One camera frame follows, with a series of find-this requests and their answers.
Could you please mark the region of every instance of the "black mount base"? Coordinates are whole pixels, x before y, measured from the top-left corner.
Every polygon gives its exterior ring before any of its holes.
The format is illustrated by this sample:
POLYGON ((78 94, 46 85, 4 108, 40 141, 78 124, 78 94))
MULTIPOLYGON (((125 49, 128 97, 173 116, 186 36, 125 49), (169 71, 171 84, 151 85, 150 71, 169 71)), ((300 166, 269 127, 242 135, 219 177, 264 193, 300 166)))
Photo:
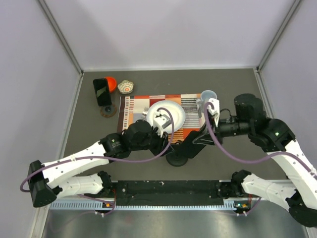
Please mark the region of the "black mount base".
POLYGON ((180 167, 180 166, 183 166, 187 163, 188 158, 181 156, 181 155, 178 155, 175 152, 173 152, 173 153, 166 155, 166 160, 170 165, 172 165, 174 167, 180 167))
POLYGON ((113 116, 116 112, 117 112, 117 107, 114 104, 110 106, 103 106, 100 109, 100 114, 105 118, 109 118, 113 116))

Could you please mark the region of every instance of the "orange cup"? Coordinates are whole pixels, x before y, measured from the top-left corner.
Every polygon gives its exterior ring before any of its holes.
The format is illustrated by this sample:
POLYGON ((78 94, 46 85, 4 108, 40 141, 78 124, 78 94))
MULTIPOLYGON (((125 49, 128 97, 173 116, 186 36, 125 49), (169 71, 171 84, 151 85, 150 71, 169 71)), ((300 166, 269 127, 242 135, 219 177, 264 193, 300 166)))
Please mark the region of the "orange cup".
POLYGON ((108 81, 110 93, 113 93, 117 87, 117 81, 113 77, 105 77, 105 80, 108 81))

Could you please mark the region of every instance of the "white cup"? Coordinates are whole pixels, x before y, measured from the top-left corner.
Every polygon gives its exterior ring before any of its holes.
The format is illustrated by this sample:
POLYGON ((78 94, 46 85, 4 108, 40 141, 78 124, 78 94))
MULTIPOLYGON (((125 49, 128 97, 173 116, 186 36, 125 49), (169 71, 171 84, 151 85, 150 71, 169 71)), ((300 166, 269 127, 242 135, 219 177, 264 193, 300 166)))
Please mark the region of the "white cup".
POLYGON ((217 94, 212 90, 205 90, 201 93, 200 98, 202 100, 201 102, 201 110, 202 113, 204 113, 205 104, 209 101, 210 98, 217 99, 217 94))
POLYGON ((217 94, 212 90, 205 90, 201 93, 200 98, 206 103, 210 98, 217 99, 217 94))

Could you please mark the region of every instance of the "white plate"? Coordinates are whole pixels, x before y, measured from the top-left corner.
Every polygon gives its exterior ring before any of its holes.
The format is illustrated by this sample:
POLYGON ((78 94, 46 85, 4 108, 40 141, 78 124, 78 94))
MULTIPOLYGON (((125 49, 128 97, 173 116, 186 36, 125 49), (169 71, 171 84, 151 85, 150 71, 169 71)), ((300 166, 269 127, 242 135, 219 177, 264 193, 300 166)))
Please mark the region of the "white plate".
MULTIPOLYGON (((172 114, 173 120, 174 120, 174 127, 175 127, 175 131, 179 130, 184 122, 185 122, 185 112, 184 109, 176 102, 173 101, 168 101, 168 100, 164 100, 164 101, 159 101, 157 103, 154 103, 148 111, 147 114, 147 122, 153 126, 153 117, 154 117, 154 113, 158 110, 158 108, 166 108, 167 110, 170 111, 170 113, 172 114)), ((164 110, 160 111, 162 115, 167 115, 168 113, 164 110)), ((169 125, 167 128, 164 129, 165 132, 167 132, 168 134, 172 133, 172 125, 169 125)))

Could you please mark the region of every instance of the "small bowl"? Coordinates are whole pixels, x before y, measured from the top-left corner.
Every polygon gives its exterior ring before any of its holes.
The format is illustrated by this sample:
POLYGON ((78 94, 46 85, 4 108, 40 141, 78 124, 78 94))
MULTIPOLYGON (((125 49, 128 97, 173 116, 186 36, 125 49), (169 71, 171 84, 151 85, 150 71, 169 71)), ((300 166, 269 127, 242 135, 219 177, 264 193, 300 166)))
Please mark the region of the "small bowl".
POLYGON ((113 93, 117 87, 117 81, 113 77, 105 77, 105 80, 108 81, 109 91, 113 93))
POLYGON ((128 80, 123 80, 118 84, 118 89, 122 94, 129 94, 133 91, 133 83, 128 80))

